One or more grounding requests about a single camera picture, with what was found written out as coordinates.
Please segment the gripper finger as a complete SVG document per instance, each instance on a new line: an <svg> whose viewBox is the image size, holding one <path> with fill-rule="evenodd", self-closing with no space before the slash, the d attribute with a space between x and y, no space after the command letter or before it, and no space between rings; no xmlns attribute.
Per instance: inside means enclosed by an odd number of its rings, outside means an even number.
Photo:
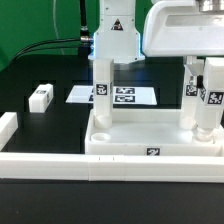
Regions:
<svg viewBox="0 0 224 224"><path fill-rule="evenodd" d="M196 56L186 56L184 58L186 82L193 87L203 87L204 60Z"/></svg>

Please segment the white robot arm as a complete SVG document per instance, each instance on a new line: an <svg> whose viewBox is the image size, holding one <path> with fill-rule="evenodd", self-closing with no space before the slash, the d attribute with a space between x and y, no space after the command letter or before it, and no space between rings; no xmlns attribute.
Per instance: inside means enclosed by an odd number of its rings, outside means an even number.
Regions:
<svg viewBox="0 0 224 224"><path fill-rule="evenodd" d="M224 57L224 0L151 0L144 29L136 0L99 0L90 60L128 65L147 57Z"/></svg>

